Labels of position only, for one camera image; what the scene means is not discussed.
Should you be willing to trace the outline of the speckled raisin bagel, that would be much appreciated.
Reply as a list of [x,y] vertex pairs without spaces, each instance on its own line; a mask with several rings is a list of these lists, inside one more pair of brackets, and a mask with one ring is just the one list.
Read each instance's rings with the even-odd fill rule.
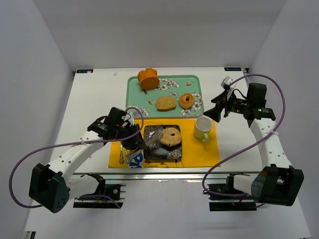
[[181,143],[181,133],[177,128],[167,127],[162,131],[159,141],[168,147],[176,146]]

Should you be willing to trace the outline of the brown bread slice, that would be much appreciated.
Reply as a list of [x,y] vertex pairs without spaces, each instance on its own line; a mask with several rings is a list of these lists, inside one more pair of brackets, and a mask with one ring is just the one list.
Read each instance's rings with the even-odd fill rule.
[[176,100],[172,96],[160,97],[157,99],[156,106],[160,112],[171,111],[176,108]]

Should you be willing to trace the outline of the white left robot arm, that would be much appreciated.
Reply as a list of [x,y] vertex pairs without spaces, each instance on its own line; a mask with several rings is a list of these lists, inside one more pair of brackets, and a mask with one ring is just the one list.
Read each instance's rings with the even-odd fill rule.
[[177,125],[155,125],[145,119],[140,124],[132,124],[125,119],[127,112],[119,108],[111,108],[109,115],[94,121],[78,142],[69,143],[69,149],[57,159],[46,165],[37,164],[31,175],[29,196],[52,213],[59,212],[65,204],[74,198],[115,199],[107,193],[105,179],[96,173],[87,173],[80,178],[72,179],[73,173],[96,151],[109,142],[121,144],[126,150],[131,150],[126,158],[135,158],[137,155],[150,149],[161,139],[169,139],[170,129],[174,134],[180,133],[181,141],[176,144],[160,143],[155,151],[167,151],[165,158],[178,161],[195,167],[207,167],[218,163],[219,152],[216,133],[210,133],[213,141],[200,142],[190,133],[190,121],[182,120]]

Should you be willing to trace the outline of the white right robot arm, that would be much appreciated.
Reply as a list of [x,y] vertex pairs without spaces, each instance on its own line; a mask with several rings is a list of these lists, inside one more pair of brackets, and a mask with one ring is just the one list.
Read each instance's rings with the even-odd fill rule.
[[227,117],[230,112],[241,114],[247,120],[260,152],[263,169],[257,176],[231,173],[226,186],[218,196],[248,196],[256,203],[292,206],[304,180],[302,170],[295,169],[288,160],[276,133],[275,115],[266,108],[267,87],[251,83],[247,96],[239,99],[233,88],[224,85],[224,91],[211,100],[214,108],[204,115],[216,122],[221,120],[221,112]]

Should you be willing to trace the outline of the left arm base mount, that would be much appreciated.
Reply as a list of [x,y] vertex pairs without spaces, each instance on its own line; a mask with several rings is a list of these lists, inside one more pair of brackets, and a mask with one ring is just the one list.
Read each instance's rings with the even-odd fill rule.
[[126,188],[124,184],[107,182],[95,173],[83,174],[69,181],[74,208],[120,209],[124,203]]

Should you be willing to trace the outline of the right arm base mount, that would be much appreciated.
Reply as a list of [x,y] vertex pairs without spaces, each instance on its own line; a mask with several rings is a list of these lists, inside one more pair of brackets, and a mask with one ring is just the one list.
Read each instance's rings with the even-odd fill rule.
[[204,192],[209,196],[209,210],[211,212],[244,212],[256,211],[257,205],[251,196],[235,196],[243,194],[233,187],[235,173],[230,173],[225,183],[210,183],[208,189],[215,192],[211,194]]

